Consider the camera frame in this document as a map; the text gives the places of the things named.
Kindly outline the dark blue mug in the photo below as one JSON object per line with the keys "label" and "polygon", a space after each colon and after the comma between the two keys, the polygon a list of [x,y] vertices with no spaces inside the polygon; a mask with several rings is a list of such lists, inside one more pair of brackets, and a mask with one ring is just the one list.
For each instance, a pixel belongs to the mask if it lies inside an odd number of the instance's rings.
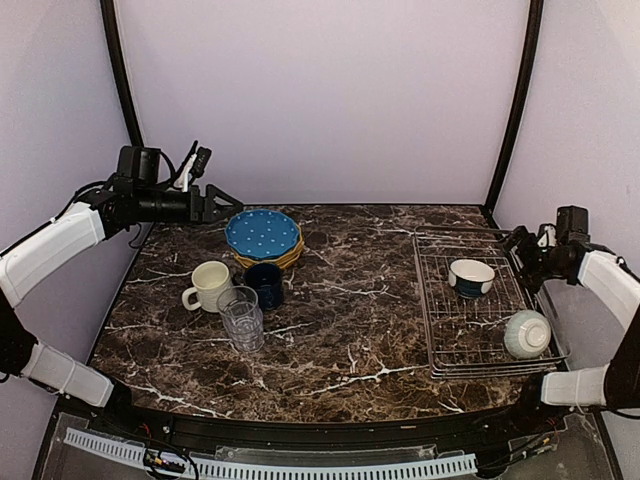
{"label": "dark blue mug", "polygon": [[244,284],[258,296],[263,311],[278,309],[284,303],[283,271],[274,263],[259,263],[246,270]]}

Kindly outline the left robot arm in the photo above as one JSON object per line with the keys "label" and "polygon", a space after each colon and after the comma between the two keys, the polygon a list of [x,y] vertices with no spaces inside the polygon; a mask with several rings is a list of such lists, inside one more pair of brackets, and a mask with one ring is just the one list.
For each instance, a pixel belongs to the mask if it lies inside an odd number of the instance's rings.
{"label": "left robot arm", "polygon": [[102,408],[120,436],[141,427],[140,412],[124,399],[117,381],[29,332],[16,309],[51,274],[81,253],[138,223],[213,224],[244,205],[219,188],[185,191],[142,185],[112,175],[80,188],[63,211],[1,254],[1,374],[26,378],[62,396]]}

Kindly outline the yellow polka dot plate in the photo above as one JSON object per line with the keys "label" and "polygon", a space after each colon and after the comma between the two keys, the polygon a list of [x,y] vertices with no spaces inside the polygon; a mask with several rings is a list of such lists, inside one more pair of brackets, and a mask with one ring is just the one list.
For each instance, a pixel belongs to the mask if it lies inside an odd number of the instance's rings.
{"label": "yellow polka dot plate", "polygon": [[299,233],[299,240],[297,242],[297,244],[290,249],[289,251],[287,251],[285,254],[281,255],[281,256],[293,256],[296,254],[300,254],[300,257],[304,251],[304,235],[302,234],[302,231],[300,229],[299,226],[297,226],[298,228],[298,233]]}
{"label": "yellow polka dot plate", "polygon": [[244,269],[249,269],[259,264],[273,264],[273,265],[276,265],[281,270],[286,270],[287,268],[292,267],[299,260],[299,258],[300,258],[300,254],[296,254],[293,256],[281,256],[275,259],[262,259],[262,260],[251,259],[249,257],[244,257],[239,254],[234,255],[234,259]]}

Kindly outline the cream white mug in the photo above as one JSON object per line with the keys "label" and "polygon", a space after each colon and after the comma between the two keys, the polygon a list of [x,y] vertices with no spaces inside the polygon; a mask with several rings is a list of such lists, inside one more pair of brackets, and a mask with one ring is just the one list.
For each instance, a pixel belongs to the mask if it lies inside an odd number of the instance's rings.
{"label": "cream white mug", "polygon": [[233,286],[229,268],[219,261],[197,266],[191,274],[191,283],[192,286],[182,293],[183,307],[187,311],[201,309],[209,313],[219,312],[219,297]]}

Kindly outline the pale green ribbed bowl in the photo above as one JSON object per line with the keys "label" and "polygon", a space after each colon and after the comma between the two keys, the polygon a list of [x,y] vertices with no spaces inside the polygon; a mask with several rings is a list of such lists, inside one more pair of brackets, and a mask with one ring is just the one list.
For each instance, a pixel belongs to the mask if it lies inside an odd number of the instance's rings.
{"label": "pale green ribbed bowl", "polygon": [[516,312],[508,320],[504,345],[518,360],[540,357],[550,344],[552,329],[546,317],[534,310]]}

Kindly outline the teal and white mug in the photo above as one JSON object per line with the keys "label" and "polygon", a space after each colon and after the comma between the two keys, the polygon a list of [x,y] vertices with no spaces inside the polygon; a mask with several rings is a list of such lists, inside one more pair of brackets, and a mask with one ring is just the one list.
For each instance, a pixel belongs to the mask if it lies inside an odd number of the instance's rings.
{"label": "teal and white mug", "polygon": [[450,263],[448,283],[457,295],[476,299],[486,295],[492,288],[495,270],[484,262],[474,259],[458,259]]}

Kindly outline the blue polka dot plate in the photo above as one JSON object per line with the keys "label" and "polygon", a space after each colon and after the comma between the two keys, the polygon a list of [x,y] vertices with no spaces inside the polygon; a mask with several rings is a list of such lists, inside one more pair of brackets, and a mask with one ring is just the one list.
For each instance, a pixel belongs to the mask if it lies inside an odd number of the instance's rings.
{"label": "blue polka dot plate", "polygon": [[225,228],[227,244],[237,254],[253,260],[283,256],[300,240],[300,230],[288,215],[268,209],[243,211]]}

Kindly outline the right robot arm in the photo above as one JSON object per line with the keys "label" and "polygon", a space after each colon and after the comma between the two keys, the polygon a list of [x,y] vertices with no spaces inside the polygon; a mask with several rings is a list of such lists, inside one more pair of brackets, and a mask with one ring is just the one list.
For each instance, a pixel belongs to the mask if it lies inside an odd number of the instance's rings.
{"label": "right robot arm", "polygon": [[591,242],[580,227],[546,224],[534,234],[515,228],[501,242],[521,262],[519,283],[532,293],[554,287],[560,327],[576,356],[563,370],[531,376],[523,384],[510,424],[534,432],[549,409],[599,407],[609,411],[639,407],[639,278],[625,259]]}

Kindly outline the clear glass cup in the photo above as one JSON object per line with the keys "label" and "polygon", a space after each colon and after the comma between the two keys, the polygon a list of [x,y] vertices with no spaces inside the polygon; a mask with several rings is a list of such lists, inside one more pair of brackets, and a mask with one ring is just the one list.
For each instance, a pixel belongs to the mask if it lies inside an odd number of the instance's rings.
{"label": "clear glass cup", "polygon": [[243,315],[238,318],[225,316],[224,328],[234,347],[241,352],[256,352],[264,345],[263,313]]}
{"label": "clear glass cup", "polygon": [[225,316],[238,318],[261,310],[257,293],[247,286],[232,286],[223,292],[218,299],[218,309],[222,321]]}

